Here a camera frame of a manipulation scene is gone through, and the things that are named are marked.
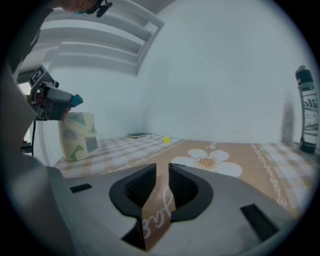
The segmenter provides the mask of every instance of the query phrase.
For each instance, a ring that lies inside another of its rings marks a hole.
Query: small yellow object
[[[164,144],[170,144],[170,137],[164,137],[163,142]]]

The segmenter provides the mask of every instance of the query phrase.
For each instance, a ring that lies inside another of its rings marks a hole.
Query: flower pattern
[[[188,154],[191,157],[175,157],[171,163],[195,167],[232,177],[239,177],[242,174],[242,167],[239,164],[225,162],[225,160],[229,158],[229,154],[223,150],[218,149],[208,155],[204,150],[195,148],[189,150]]]

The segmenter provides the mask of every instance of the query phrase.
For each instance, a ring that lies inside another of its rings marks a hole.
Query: bottle label
[[[303,91],[302,97],[304,110],[304,141],[316,144],[319,130],[318,101],[316,91],[314,89]]]

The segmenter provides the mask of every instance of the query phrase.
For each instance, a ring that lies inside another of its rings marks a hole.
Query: black cable
[[[36,121],[33,121],[32,143],[31,143],[31,155],[32,156],[34,156],[35,132],[36,132]]]

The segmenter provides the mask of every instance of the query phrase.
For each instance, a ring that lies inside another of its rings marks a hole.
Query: black slot
[[[255,204],[241,207],[240,210],[262,242],[278,232],[276,226]]]
[[[92,188],[92,186],[90,184],[88,184],[88,183],[70,187],[72,193],[78,193],[78,192],[81,192],[81,191],[84,191],[84,190],[88,190],[88,189],[91,189],[91,188]]]

